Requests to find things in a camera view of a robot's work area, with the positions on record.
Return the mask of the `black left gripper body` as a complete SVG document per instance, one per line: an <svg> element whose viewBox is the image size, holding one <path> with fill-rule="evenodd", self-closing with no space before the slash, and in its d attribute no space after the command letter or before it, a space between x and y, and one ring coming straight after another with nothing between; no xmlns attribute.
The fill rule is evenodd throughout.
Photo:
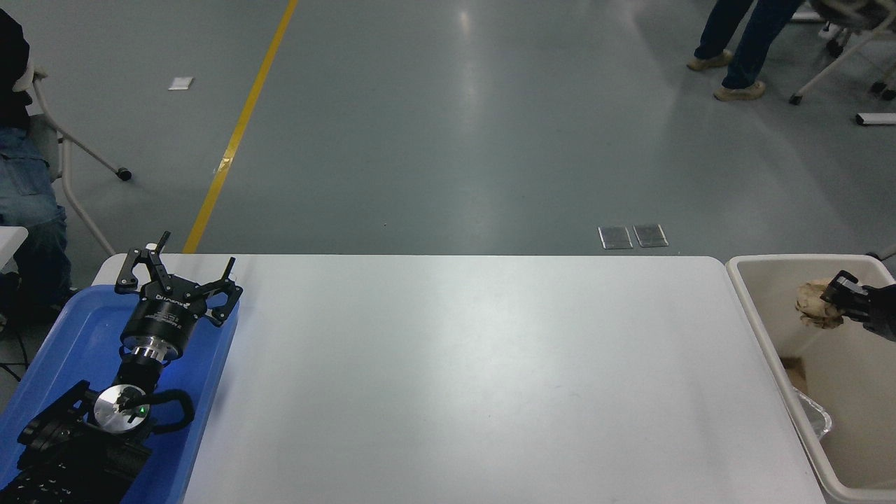
<svg viewBox="0 0 896 504"><path fill-rule="evenodd" d="M193 329L205 313L206 300L198 294L198 283L180 277L171 281L171 290L160 281L141 287L140 300L120 336L125 347L138 347L150 338L173 349L188 347Z"/></svg>

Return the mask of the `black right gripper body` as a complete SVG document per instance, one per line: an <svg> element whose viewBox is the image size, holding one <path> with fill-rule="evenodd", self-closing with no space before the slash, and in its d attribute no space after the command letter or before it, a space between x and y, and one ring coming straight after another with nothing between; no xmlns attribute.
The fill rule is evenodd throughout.
<svg viewBox="0 0 896 504"><path fill-rule="evenodd" d="M895 284L886 287L867 287L867 331L895 342Z"/></svg>

